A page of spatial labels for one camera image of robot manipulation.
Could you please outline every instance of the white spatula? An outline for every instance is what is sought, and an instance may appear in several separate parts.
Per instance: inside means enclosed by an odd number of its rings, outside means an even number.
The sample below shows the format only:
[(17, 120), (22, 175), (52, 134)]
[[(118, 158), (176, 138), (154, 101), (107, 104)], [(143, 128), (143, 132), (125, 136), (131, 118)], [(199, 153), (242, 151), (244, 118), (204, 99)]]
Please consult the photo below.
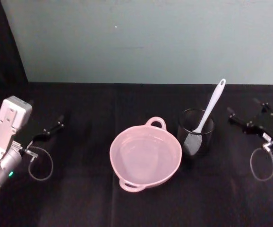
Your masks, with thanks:
[[(210, 102), (206, 108), (206, 111), (203, 115), (203, 118), (201, 120), (201, 122), (199, 123), (198, 127), (193, 130), (193, 132), (196, 133), (201, 133), (203, 126), (205, 125), (211, 111), (213, 110), (215, 104), (217, 103), (218, 99), (220, 98), (220, 96), (222, 95), (222, 91), (224, 89), (226, 85), (226, 80), (222, 79), (219, 84), (216, 86), (212, 97), (210, 99)], [(189, 133), (185, 142), (184, 142), (184, 147), (187, 149), (187, 151), (189, 152), (189, 155), (195, 155), (196, 152), (199, 150), (199, 148), (201, 147), (202, 144), (202, 136), (201, 135), (195, 135), (195, 134), (191, 134)]]

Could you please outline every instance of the wall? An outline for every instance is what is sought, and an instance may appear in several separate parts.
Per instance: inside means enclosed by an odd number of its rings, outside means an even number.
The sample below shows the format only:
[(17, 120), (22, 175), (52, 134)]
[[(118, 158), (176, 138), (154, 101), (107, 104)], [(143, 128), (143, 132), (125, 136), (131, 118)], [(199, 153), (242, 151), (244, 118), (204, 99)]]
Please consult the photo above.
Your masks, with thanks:
[(2, 0), (30, 81), (273, 84), (273, 0)]

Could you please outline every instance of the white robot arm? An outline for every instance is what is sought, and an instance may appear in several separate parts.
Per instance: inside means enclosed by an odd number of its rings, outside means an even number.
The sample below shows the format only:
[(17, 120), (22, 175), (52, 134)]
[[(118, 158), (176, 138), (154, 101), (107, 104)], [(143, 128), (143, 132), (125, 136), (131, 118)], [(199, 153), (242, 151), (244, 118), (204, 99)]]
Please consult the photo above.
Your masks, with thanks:
[(32, 106), (11, 96), (3, 100), (0, 109), (0, 187), (9, 173), (21, 162), (21, 145), (13, 140), (15, 134), (27, 123)]

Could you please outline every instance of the black cup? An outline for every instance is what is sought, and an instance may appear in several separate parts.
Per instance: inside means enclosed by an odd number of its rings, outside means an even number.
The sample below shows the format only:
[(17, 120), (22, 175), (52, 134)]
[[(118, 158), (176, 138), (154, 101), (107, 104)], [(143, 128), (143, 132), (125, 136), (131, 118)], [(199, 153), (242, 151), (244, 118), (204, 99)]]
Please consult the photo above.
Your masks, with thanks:
[[(198, 127), (200, 121), (203, 118), (204, 113), (205, 110), (187, 109), (179, 115), (179, 128), (177, 139), (180, 145), (182, 146), (183, 155), (187, 158), (196, 158), (203, 156), (207, 154), (209, 150), (209, 144), (212, 132), (214, 130), (213, 118), (210, 116), (208, 117), (201, 133), (193, 132), (193, 130), (195, 130)], [(189, 146), (184, 145), (184, 142), (189, 134), (202, 137), (201, 145), (199, 146), (198, 151), (193, 155), (191, 155), (193, 152), (190, 152)]]

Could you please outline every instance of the black fabric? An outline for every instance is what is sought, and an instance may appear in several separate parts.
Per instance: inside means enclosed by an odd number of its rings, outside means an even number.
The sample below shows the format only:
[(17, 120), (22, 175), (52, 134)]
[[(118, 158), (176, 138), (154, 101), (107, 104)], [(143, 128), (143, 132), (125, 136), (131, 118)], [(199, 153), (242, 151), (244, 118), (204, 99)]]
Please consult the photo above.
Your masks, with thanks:
[(258, 182), (249, 167), (262, 141), (227, 122), (228, 106), (244, 117), (256, 114), (253, 97), (273, 107), (273, 86), (227, 85), (213, 110), (216, 129), (208, 155), (183, 159), (177, 173), (156, 188), (128, 193), (119, 187), (109, 161), (113, 139), (153, 116), (162, 117), (176, 135), (179, 112), (205, 108), (213, 90), (210, 85), (0, 87), (0, 105), (9, 95), (34, 100), (26, 134), (70, 113), (63, 133), (44, 145), (55, 162), (53, 177), (33, 181), (24, 157), (0, 190), (0, 226), (273, 227), (273, 178)]
[(24, 83), (27, 77), (0, 1), (0, 82)]

